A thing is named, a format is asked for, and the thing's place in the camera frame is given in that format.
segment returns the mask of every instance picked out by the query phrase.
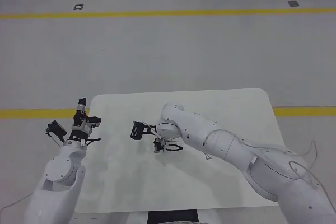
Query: white table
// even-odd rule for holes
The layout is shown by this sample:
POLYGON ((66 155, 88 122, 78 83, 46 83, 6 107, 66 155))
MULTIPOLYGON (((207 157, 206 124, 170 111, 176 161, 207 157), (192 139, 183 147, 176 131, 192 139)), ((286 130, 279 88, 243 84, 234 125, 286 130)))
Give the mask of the white table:
POLYGON ((260 89, 96 96, 90 116, 102 118, 82 161, 86 177, 78 213, 275 206, 232 165, 184 145, 153 152, 154 136, 130 138, 133 121, 155 125, 162 107, 178 102, 250 141, 284 145, 269 98, 260 89))

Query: black base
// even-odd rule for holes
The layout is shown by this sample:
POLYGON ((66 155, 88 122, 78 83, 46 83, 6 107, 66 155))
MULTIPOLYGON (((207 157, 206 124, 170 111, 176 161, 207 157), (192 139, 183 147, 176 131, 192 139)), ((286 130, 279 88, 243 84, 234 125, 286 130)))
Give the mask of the black base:
POLYGON ((165 222, 199 222, 197 210, 156 211, 148 213, 147 224, 165 222))

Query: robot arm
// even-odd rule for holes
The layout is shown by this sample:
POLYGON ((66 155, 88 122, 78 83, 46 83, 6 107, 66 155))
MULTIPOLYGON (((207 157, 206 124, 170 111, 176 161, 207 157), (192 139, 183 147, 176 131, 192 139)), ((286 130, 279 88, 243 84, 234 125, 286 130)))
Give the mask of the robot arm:
POLYGON ((278 202, 289 223, 336 223, 336 212, 324 189, 306 181, 301 166, 290 164, 296 161, 306 166, 290 150, 249 143, 208 118, 184 111, 179 104, 164 106, 156 132, 162 137, 162 149, 164 139, 181 137, 188 146, 233 164, 258 194, 278 202))
POLYGON ((87 145, 92 142, 88 137, 92 128, 98 127, 101 122, 100 118, 88 117, 85 106, 86 99, 80 99, 68 140, 63 140, 66 132, 57 122, 48 125, 46 133, 53 132, 64 143, 59 155, 47 163, 26 210, 24 223, 66 224, 71 220, 86 173, 81 161, 86 156, 87 145), (54 184, 68 186, 69 189, 57 191, 54 184))

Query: floor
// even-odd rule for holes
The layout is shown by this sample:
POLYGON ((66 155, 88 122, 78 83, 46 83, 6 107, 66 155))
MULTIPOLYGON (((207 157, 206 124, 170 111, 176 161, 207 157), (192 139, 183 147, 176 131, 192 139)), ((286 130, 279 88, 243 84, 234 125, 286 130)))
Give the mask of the floor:
MULTIPOLYGON (((336 8, 336 0, 298 2, 336 8)), ((243 15, 246 9, 290 7, 283 0, 0 0, 0 15, 61 13, 0 18, 0 109, 74 108, 80 97, 98 94, 231 88, 262 88, 273 106, 336 106, 336 13, 243 15), (63 18, 76 4, 84 4, 83 12, 128 13, 63 18), (221 9, 238 13, 132 16, 221 9)), ((0 119, 0 208, 32 192, 58 153, 43 133, 51 120, 0 119)), ((57 120, 71 126, 71 119, 57 120)), ((303 152, 316 140, 312 170, 336 204, 336 116, 277 120, 287 147, 303 152)), ((2 222, 20 223, 26 206, 9 208, 2 222)), ((233 224, 284 221, 276 207, 218 212, 233 224)), ((72 223, 119 223, 125 215, 75 214, 72 223)))

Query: yellow line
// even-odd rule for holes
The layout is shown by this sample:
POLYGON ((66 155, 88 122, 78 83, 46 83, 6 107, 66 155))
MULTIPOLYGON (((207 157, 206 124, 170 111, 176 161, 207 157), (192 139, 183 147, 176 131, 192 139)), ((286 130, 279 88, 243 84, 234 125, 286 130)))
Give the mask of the yellow line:
POLYGON ((273 108, 275 116, 336 116, 336 106, 273 108))
POLYGON ((336 8, 269 8, 247 10, 175 10, 137 12, 69 12, 0 14, 2 19, 25 18, 93 18, 93 17, 143 17, 143 16, 218 16, 218 15, 267 15, 267 14, 317 14, 336 13, 336 8))
MULTIPOLYGON (((276 117, 336 116, 336 107, 273 108, 276 117)), ((0 119, 72 118, 75 109, 0 109, 0 119)))
POLYGON ((75 109, 0 109, 0 119, 73 118, 74 113, 75 109))

